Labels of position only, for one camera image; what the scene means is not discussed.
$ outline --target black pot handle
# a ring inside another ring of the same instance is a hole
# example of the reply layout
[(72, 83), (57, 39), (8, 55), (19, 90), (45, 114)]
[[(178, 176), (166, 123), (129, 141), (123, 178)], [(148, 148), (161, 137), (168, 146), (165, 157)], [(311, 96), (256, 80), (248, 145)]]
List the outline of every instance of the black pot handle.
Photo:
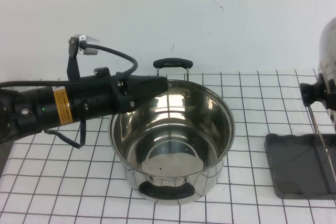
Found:
[(195, 194), (195, 187), (190, 183), (181, 186), (154, 186), (149, 181), (142, 182), (139, 192), (154, 199), (178, 200), (188, 198)]
[(161, 60), (156, 60), (153, 62), (153, 66), (157, 68), (192, 68), (193, 62), (191, 60), (185, 60), (181, 58), (165, 58)]

